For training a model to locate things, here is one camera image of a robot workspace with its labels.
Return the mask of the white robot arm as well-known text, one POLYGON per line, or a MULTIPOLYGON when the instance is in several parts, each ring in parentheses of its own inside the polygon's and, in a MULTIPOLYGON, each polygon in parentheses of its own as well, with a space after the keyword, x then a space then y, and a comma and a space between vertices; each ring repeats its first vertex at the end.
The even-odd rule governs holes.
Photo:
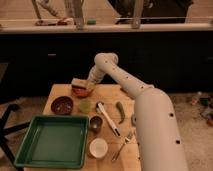
POLYGON ((173 104, 169 96, 117 66, 115 53, 98 53, 89 72, 89 84, 105 74, 134 100, 137 142, 143 171, 189 171, 173 104))

